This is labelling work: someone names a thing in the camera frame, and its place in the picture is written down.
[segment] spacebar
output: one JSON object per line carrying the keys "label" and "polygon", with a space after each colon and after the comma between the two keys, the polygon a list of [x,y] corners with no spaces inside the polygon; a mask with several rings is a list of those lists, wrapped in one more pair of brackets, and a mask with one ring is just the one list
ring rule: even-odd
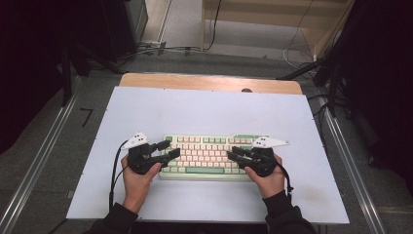
{"label": "spacebar", "polygon": [[186,168],[187,174],[224,174],[223,168]]}

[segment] gray carpet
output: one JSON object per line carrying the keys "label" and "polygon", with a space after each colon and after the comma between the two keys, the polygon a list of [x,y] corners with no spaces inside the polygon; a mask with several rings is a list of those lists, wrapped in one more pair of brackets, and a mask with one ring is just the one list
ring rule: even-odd
{"label": "gray carpet", "polygon": [[[252,78],[281,77],[291,72],[282,60],[265,58],[243,58],[191,53],[185,56],[179,52],[139,55],[122,66],[130,72],[166,72],[185,74],[232,75]],[[100,121],[115,86],[121,75],[110,71],[93,71],[90,77],[82,77],[83,83],[77,90],[78,98],[52,150],[50,158],[31,193],[13,233],[49,233],[64,220],[71,199],[68,191],[74,191],[94,143]],[[311,80],[300,77],[299,83],[306,96],[316,95]],[[3,210],[13,192],[25,175],[54,118],[60,111],[62,93],[58,93],[44,107],[41,113],[26,128],[18,142],[0,155],[0,208]],[[310,100],[313,112],[319,110],[319,102]],[[86,122],[88,111],[93,113]],[[342,109],[337,109],[343,134],[355,156],[370,195],[378,208],[412,206],[403,180],[391,171],[377,170],[367,165],[368,152],[351,120],[345,118]],[[327,142],[328,159],[337,185],[342,194],[350,224],[328,226],[327,233],[369,233],[368,225],[358,203],[357,195],[349,181],[343,162],[326,123],[322,132]],[[379,213],[388,233],[413,233],[412,213]],[[82,233],[93,220],[68,220],[56,233]]]}

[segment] sleeve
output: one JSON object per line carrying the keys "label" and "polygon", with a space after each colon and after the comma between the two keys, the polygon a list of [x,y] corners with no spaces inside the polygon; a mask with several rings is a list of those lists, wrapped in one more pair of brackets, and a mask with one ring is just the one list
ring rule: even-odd
{"label": "sleeve", "polygon": [[265,220],[270,234],[316,234],[313,225],[301,215],[300,208],[292,207],[285,191],[263,201],[268,211]]}
{"label": "sleeve", "polygon": [[92,225],[88,234],[127,234],[131,229],[137,214],[115,203],[104,219],[98,219]]}

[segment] sleeve cuff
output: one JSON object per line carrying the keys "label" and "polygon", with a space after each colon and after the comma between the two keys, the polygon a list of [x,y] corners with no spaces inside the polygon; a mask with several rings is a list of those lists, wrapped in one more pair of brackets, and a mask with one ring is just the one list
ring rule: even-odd
{"label": "sleeve cuff", "polygon": [[115,203],[112,210],[103,220],[105,225],[111,229],[127,232],[131,229],[133,222],[137,219],[137,214]]}
{"label": "sleeve cuff", "polygon": [[263,199],[265,206],[267,207],[268,216],[276,217],[288,210],[293,209],[291,201],[285,195],[285,190],[282,192]]}

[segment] mechanical keyboard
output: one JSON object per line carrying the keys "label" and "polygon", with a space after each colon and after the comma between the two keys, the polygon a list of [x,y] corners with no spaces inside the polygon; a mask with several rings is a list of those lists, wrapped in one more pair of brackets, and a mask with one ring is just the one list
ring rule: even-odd
{"label": "mechanical keyboard", "polygon": [[255,139],[262,135],[234,136],[185,136],[165,135],[170,147],[165,150],[180,148],[180,157],[171,160],[166,168],[162,168],[162,179],[194,179],[194,180],[246,180],[245,171],[236,162],[228,159],[227,151],[232,146],[251,149]]}

